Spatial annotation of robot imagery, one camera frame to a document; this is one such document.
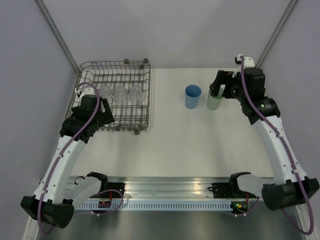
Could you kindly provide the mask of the green plastic cup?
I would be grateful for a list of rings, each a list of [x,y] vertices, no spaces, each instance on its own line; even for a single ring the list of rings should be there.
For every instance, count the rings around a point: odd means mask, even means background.
[[[218,109],[219,105],[221,104],[223,100],[223,88],[219,89],[218,95],[213,96],[213,93],[211,90],[208,92],[207,96],[207,108],[211,111],[215,111]]]

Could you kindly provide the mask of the blue plastic cup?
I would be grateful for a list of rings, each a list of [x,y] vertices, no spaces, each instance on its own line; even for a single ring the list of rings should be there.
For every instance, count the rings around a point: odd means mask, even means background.
[[[198,85],[191,84],[188,85],[185,90],[185,107],[187,109],[194,109],[196,108],[200,96],[202,94],[202,90]]]

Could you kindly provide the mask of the clear glass cup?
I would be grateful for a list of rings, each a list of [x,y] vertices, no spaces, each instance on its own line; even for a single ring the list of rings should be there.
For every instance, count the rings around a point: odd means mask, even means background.
[[[140,86],[133,85],[130,87],[129,92],[128,92],[128,100],[133,105],[142,104],[144,101],[144,97],[145,97],[144,92]]]
[[[128,100],[127,89],[123,85],[118,85],[114,88],[113,98],[117,103],[126,103]]]
[[[113,91],[108,85],[102,85],[98,91],[101,98],[107,99],[108,102],[113,100]]]

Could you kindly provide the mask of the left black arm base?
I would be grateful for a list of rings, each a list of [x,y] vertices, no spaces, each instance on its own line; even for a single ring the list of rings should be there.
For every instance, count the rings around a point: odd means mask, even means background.
[[[121,199],[125,193],[124,182],[109,182],[106,186],[103,186],[97,194],[91,196],[91,198],[103,198],[103,199]]]

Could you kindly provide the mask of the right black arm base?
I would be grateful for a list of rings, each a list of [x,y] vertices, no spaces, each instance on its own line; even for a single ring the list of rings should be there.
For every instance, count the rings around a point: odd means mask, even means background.
[[[213,196],[215,199],[235,199],[228,182],[214,182],[211,184]]]

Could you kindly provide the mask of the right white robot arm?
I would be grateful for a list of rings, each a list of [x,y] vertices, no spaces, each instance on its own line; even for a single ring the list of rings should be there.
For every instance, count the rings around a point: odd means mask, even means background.
[[[248,192],[261,197],[268,209],[274,211],[306,203],[319,189],[316,178],[309,178],[302,169],[284,132],[280,110],[276,102],[265,95],[266,76],[256,67],[244,69],[244,78],[233,71],[219,70],[209,86],[214,97],[236,99],[243,114],[256,130],[273,172],[268,181],[250,172],[230,176],[228,192],[235,198]]]

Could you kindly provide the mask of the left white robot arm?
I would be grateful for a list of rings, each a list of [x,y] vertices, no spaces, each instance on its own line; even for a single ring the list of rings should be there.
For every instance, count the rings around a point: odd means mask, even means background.
[[[104,125],[114,122],[108,100],[94,94],[81,97],[80,105],[71,109],[63,123],[58,145],[44,178],[31,196],[24,196],[20,206],[39,223],[65,228],[75,209],[88,198],[104,198],[109,193],[108,177],[88,173],[84,180],[67,190],[76,161],[89,139]]]

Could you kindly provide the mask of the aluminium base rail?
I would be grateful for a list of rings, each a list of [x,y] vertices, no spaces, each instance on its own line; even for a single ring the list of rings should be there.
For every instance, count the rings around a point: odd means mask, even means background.
[[[229,177],[115,177],[111,183],[125,183],[124,199],[133,201],[212,200],[212,183],[227,183]]]

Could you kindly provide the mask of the right aluminium frame post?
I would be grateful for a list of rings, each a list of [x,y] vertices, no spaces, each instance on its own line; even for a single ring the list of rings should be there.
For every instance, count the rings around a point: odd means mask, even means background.
[[[282,30],[284,29],[286,23],[288,22],[290,16],[294,12],[295,8],[297,7],[299,0],[290,0],[283,11],[279,21],[277,22],[275,28],[273,29],[266,45],[264,46],[262,53],[260,54],[255,66],[261,68],[263,63],[265,62],[269,52],[273,48],[274,44],[276,43],[279,35],[281,34]]]

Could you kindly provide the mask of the aluminium frame post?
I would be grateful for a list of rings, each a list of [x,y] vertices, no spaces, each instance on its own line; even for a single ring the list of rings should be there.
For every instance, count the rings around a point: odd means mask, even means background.
[[[63,54],[67,58],[68,62],[72,66],[72,69],[74,70],[75,73],[79,71],[79,66],[77,65],[74,57],[71,54],[71,51],[69,50],[62,34],[60,33],[53,17],[51,16],[45,2],[43,0],[35,0],[34,1],[37,8],[39,9],[40,13],[42,14],[47,26],[49,27],[50,31],[52,32],[56,42],[60,46]]]
[[[290,0],[283,11],[279,21],[277,22],[275,28],[273,29],[266,45],[264,46],[262,53],[260,54],[255,66],[261,68],[263,63],[265,62],[269,52],[273,48],[274,44],[276,43],[279,35],[281,34],[282,30],[284,29],[286,23],[288,22],[290,16],[294,12],[295,8],[297,7],[299,0]]]

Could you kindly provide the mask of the left aluminium frame post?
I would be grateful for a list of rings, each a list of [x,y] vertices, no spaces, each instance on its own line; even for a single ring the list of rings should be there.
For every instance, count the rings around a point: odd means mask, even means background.
[[[67,58],[68,62],[72,66],[72,69],[74,70],[75,73],[79,71],[79,66],[77,65],[74,57],[71,54],[71,51],[69,50],[62,34],[60,33],[53,17],[51,16],[45,2],[43,0],[35,0],[34,1],[37,8],[39,9],[40,13],[42,14],[47,26],[49,27],[50,31],[52,32],[56,42],[60,46],[63,54]]]

